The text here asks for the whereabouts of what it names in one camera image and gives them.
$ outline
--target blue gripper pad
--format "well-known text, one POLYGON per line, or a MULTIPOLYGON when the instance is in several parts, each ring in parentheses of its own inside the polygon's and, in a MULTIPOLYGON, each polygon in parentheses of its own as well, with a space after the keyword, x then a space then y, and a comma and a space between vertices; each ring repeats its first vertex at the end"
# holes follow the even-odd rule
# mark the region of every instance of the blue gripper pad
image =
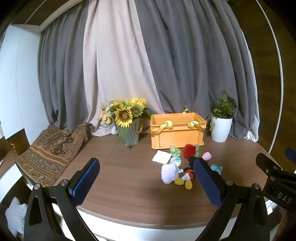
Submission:
POLYGON ((285 156, 292 161, 294 164, 296 164, 296 151, 292 150, 290 147, 288 147, 285 150, 285 156))
POLYGON ((84 202, 99 172, 100 162, 98 159, 92 158, 81 171, 76 172, 71 178, 70 182, 72 181, 74 185, 69 186, 69 192, 75 207, 84 202))
POLYGON ((225 188, 223 188, 224 180, 221 177, 221 179, 215 177, 215 175, 220 175, 213 171, 202 158, 197 158, 194 161, 193 170, 210 203, 219 208, 225 191, 225 188))

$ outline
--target small blue box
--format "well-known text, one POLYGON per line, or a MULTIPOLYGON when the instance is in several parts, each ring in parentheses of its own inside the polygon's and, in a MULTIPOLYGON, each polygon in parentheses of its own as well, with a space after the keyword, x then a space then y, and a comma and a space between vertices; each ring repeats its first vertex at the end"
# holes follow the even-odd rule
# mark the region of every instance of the small blue box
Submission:
POLYGON ((218 173, 221 175, 221 172, 222 172, 223 167, 221 167, 221 166, 219 166, 219 165, 215 165, 215 164, 213 164, 213 165, 211 165, 211 169, 212 169, 213 171, 218 172, 218 173))

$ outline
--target plush toy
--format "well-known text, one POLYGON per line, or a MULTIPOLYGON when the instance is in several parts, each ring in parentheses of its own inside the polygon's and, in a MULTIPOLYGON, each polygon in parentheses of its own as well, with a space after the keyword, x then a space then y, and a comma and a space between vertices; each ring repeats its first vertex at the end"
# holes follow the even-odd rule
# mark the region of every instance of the plush toy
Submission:
POLYGON ((183 157, 189 159, 191 156, 199 157, 199 145, 186 144, 183 148, 183 157))
POLYGON ((170 163, 175 163, 177 165, 177 167, 179 167, 179 166, 181 166, 181 159, 178 156, 172 157, 170 159, 170 163))
MULTIPOLYGON (((185 172, 184 176, 182 176, 182 178, 177 178, 175 180, 175 184, 176 185, 184 185, 185 184, 185 188, 190 190, 192 188, 192 181, 193 179, 195 179, 195 174, 193 171, 193 163, 195 161, 195 158, 190 158, 192 156, 195 156, 197 153, 196 148, 194 145, 191 144, 187 144, 184 149, 183 149, 183 157, 188 159, 189 161, 189 167, 186 167, 184 169, 180 169, 179 173, 185 172)), ((202 158, 205 161, 208 161, 211 159, 211 154, 209 152, 206 152, 202 155, 202 158)))
POLYGON ((169 184, 179 177, 178 168, 175 163, 163 164, 161 167, 161 179, 169 184))
POLYGON ((170 152, 173 157, 179 157, 181 156, 181 150, 177 147, 171 146, 170 147, 170 152))
POLYGON ((20 204, 20 201, 14 197, 9 208, 5 211, 8 229, 15 237, 18 233, 24 234, 27 207, 27 204, 20 204))

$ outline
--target brown paisley fabric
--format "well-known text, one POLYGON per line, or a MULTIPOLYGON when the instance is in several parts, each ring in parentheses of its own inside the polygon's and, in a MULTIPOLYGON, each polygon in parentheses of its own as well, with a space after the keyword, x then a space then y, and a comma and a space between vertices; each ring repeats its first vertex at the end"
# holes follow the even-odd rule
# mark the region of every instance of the brown paisley fabric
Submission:
POLYGON ((52 186, 77 155, 91 124, 72 131, 50 126, 41 132, 16 164, 25 177, 43 187, 52 186))

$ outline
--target green vase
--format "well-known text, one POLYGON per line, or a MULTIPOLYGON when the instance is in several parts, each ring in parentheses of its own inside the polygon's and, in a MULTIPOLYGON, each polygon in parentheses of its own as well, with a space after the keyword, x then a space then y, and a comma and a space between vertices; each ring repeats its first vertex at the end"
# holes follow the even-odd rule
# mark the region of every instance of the green vase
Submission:
POLYGON ((135 119, 133 123, 130 125, 128 133, 124 138, 126 146, 134 146, 139 143, 139 126, 140 118, 135 119))

